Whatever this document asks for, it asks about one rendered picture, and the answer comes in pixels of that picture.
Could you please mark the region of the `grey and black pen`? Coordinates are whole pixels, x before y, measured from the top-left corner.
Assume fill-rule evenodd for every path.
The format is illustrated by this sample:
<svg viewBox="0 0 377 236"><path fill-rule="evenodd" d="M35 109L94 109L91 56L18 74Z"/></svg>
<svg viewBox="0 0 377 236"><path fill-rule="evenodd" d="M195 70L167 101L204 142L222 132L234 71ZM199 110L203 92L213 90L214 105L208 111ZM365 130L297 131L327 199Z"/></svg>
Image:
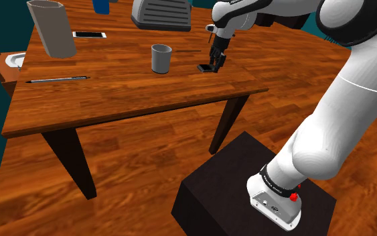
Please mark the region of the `grey and black pen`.
<svg viewBox="0 0 377 236"><path fill-rule="evenodd" d="M71 80L86 80L91 78L90 76L73 76L66 78L48 78L48 79L38 79L38 80L29 80L25 83L44 83L44 82L60 82L60 81L71 81Z"/></svg>

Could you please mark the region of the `grey cup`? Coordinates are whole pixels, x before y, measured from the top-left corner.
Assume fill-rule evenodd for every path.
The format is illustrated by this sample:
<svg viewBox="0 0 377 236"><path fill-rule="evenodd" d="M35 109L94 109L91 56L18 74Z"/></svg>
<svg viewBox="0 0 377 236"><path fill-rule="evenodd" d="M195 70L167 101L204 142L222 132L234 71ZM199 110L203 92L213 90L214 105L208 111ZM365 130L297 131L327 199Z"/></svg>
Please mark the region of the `grey cup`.
<svg viewBox="0 0 377 236"><path fill-rule="evenodd" d="M172 48L164 44L151 46L151 69L158 74L169 72Z"/></svg>

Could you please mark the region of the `white phone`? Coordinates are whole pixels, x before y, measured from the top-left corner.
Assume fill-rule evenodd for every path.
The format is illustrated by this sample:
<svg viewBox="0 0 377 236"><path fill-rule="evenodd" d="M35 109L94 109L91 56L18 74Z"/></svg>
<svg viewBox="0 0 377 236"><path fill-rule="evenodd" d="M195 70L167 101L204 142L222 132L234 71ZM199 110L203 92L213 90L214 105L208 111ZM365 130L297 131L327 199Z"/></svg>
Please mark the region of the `white phone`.
<svg viewBox="0 0 377 236"><path fill-rule="evenodd" d="M75 38L106 38L104 32L72 32Z"/></svg>

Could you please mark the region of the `blue container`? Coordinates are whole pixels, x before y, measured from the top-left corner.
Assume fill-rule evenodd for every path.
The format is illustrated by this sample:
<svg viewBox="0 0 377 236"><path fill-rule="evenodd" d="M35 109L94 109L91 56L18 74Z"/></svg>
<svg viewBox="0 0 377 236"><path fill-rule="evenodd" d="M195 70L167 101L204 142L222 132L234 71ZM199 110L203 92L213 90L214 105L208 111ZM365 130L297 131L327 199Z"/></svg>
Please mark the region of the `blue container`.
<svg viewBox="0 0 377 236"><path fill-rule="evenodd" d="M108 15L110 13L109 0L92 0L94 12Z"/></svg>

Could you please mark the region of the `grey contact grill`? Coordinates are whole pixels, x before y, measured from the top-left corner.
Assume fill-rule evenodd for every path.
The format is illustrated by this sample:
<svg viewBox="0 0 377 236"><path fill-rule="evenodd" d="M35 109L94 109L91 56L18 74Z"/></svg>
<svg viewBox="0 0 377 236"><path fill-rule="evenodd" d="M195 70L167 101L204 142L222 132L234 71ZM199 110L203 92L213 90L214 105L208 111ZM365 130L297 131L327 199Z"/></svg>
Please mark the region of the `grey contact grill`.
<svg viewBox="0 0 377 236"><path fill-rule="evenodd" d="M189 32L191 10L188 0L133 0L131 19L142 30Z"/></svg>

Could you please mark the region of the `tall grey hexagonal vase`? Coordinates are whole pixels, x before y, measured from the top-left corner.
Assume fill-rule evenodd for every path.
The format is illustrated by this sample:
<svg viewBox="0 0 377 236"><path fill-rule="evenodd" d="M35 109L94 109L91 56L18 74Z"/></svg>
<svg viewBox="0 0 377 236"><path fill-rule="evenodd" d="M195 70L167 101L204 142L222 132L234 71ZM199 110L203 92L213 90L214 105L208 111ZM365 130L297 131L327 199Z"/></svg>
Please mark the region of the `tall grey hexagonal vase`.
<svg viewBox="0 0 377 236"><path fill-rule="evenodd" d="M76 47L64 5L57 1L31 0L27 7L47 55L52 58L75 56Z"/></svg>

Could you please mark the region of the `wooden chair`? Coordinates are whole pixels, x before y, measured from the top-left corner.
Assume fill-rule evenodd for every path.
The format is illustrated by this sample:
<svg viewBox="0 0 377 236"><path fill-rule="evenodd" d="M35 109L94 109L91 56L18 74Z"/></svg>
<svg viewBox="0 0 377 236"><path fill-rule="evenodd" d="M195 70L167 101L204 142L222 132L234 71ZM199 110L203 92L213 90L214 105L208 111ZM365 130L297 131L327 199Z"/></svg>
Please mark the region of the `wooden chair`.
<svg viewBox="0 0 377 236"><path fill-rule="evenodd" d="M0 82L12 97L21 72L26 52L0 52Z"/></svg>

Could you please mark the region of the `wooden table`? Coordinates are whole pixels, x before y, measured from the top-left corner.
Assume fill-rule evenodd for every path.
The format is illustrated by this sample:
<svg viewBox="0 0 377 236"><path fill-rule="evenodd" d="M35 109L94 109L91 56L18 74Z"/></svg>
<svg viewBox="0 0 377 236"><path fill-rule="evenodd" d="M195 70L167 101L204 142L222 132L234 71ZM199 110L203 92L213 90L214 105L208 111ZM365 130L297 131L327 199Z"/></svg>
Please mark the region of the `wooden table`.
<svg viewBox="0 0 377 236"><path fill-rule="evenodd" d="M74 31L105 32L104 39L78 38L76 55L48 56L33 32L2 129L10 139L40 133L83 195L95 185L77 129L111 121L225 101L210 145L217 152L248 97L265 85L241 66L227 61L217 73L202 73L208 61L204 23L207 9L195 9L189 32L149 31L131 21L131 0L115 3L108 15L93 11L91 0L60 0ZM169 72L151 69L151 46L172 48ZM174 52L201 50L201 52ZM29 80L90 76L86 80L25 83Z"/></svg>

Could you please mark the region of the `dark robot stand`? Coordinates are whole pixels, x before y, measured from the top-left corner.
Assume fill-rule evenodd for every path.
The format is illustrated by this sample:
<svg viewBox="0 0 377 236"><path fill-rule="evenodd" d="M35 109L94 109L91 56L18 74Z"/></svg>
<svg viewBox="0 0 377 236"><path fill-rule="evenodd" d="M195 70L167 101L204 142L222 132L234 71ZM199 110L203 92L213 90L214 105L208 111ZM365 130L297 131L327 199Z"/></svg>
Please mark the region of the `dark robot stand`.
<svg viewBox="0 0 377 236"><path fill-rule="evenodd" d="M247 132L182 180L171 214L187 236L327 236L336 200L310 180L299 196L302 215L286 231L250 204L248 178L275 156Z"/></svg>

